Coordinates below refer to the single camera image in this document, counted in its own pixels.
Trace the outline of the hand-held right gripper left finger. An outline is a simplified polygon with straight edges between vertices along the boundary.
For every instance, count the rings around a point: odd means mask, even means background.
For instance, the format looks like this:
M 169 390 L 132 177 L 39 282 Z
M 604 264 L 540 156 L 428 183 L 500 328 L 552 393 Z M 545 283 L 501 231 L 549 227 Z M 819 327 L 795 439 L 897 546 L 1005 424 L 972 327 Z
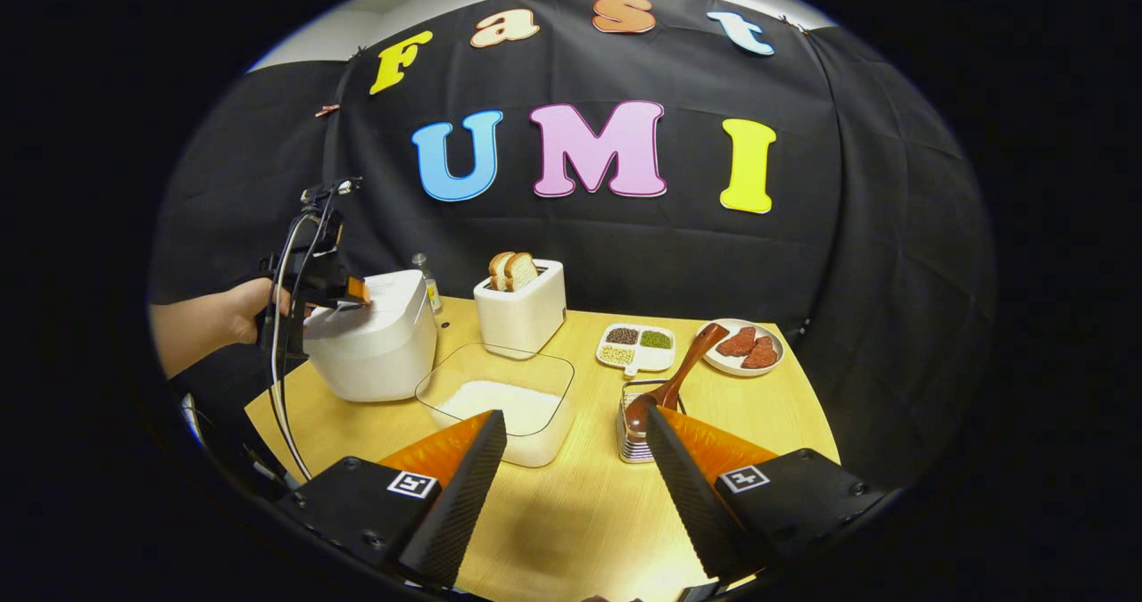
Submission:
M 343 457 L 278 513 L 356 565 L 452 589 L 506 444 L 491 408 L 379 461 Z

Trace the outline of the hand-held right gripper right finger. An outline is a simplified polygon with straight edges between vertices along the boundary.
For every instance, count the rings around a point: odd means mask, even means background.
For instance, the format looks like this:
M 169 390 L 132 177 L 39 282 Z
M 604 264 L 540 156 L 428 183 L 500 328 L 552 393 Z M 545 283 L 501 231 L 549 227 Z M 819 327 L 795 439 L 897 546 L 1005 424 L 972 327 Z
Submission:
M 778 455 L 670 408 L 646 440 L 705 573 L 773 578 L 833 552 L 888 505 L 888 489 L 810 448 Z

